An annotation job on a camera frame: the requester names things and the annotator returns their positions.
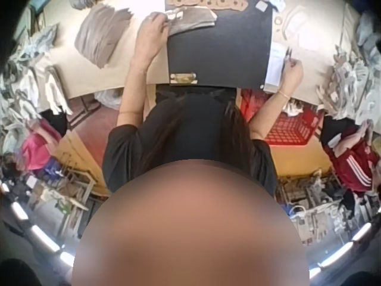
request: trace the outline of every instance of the pink cloth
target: pink cloth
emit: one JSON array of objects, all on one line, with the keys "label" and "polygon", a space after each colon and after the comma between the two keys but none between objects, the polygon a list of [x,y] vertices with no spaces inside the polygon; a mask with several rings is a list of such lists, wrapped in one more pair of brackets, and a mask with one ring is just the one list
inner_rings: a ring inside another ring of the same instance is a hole
[{"label": "pink cloth", "polygon": [[[40,121],[40,125],[58,142],[62,139],[61,135],[45,120]],[[21,146],[21,154],[25,159],[27,170],[39,170],[50,159],[50,153],[46,147],[45,139],[36,133],[30,134]]]}]

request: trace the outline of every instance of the white stripes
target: white stripes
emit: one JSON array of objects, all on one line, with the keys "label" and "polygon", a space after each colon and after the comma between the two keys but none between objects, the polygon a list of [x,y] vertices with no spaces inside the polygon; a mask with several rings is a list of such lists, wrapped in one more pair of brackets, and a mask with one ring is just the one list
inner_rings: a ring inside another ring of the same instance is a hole
[{"label": "white stripes", "polygon": [[371,179],[365,174],[365,172],[360,167],[360,165],[356,162],[356,160],[353,158],[353,156],[349,156],[346,161],[350,165],[352,171],[355,173],[357,179],[364,186],[371,186]]}]

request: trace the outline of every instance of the ceiling light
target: ceiling light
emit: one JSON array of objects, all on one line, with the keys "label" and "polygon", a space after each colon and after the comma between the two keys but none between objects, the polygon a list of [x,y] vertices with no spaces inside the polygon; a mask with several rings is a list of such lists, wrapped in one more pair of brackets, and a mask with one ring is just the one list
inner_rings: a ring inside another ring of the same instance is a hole
[{"label": "ceiling light", "polygon": [[38,226],[32,226],[32,232],[53,252],[56,252],[60,249],[57,243],[55,243],[50,237],[46,235]]},{"label": "ceiling light", "polygon": [[71,267],[74,265],[74,258],[73,255],[67,252],[62,252],[60,255],[60,259]]},{"label": "ceiling light", "polygon": [[321,272],[321,268],[320,267],[316,267],[314,269],[310,269],[310,279],[314,278],[320,272]]},{"label": "ceiling light", "polygon": [[326,260],[324,260],[321,263],[322,267],[327,267],[331,265],[332,263],[336,262],[340,257],[342,257],[349,249],[351,249],[353,246],[353,242],[345,244],[342,248],[340,248],[338,251],[333,253],[330,257],[328,257]]},{"label": "ceiling light", "polygon": [[6,183],[2,183],[1,187],[4,190],[4,192],[10,192],[10,189],[8,188],[8,185]]},{"label": "ceiling light", "polygon": [[352,238],[353,241],[359,241],[371,228],[371,223],[366,223]]},{"label": "ceiling light", "polygon": [[18,219],[27,220],[29,218],[18,202],[12,203],[11,208]]}]

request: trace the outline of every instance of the wooden table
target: wooden table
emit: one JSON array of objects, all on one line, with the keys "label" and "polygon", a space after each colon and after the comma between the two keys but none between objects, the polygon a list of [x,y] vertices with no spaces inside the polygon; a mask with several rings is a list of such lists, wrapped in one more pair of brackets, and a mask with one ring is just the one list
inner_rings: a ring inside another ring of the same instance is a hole
[{"label": "wooden table", "polygon": [[[146,15],[152,11],[164,11],[164,0],[105,0],[116,9],[130,7],[135,16],[130,27],[123,34],[110,62],[106,68],[99,69],[82,57],[74,47],[74,40],[82,21],[90,9],[78,11],[73,9],[69,1],[51,0],[45,7],[46,24],[59,23],[55,48],[51,49],[50,58],[57,65],[68,99],[80,97],[111,88],[124,86],[129,69],[129,63],[135,49],[138,28]],[[273,41],[293,48],[293,57],[304,63],[305,79],[296,91],[295,98],[317,105],[319,100],[315,92],[316,85],[322,84],[326,78],[329,66],[333,64],[335,45],[340,44],[349,50],[354,38],[358,14],[352,8],[345,8],[343,0],[286,0],[286,9],[280,14],[283,22],[287,14],[296,6],[302,5],[309,16],[308,24],[302,33],[288,41],[284,40],[281,26],[273,24]],[[300,37],[309,37],[318,45],[316,51],[300,47]],[[147,83],[168,83],[167,50],[163,49],[152,63],[148,72]],[[265,91],[274,92],[274,86],[265,86]]]}]

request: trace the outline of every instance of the red plastic crate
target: red plastic crate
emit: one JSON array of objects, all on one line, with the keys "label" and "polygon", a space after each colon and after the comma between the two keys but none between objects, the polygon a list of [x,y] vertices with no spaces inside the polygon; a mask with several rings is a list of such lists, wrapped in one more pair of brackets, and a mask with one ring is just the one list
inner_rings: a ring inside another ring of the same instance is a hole
[{"label": "red plastic crate", "polygon": [[[245,119],[249,121],[253,115],[270,98],[263,91],[242,90],[241,112]],[[266,137],[266,142],[271,146],[305,146],[314,135],[323,112],[316,112],[316,107],[303,103],[304,112],[289,117],[282,113],[277,119],[274,127]]]}]

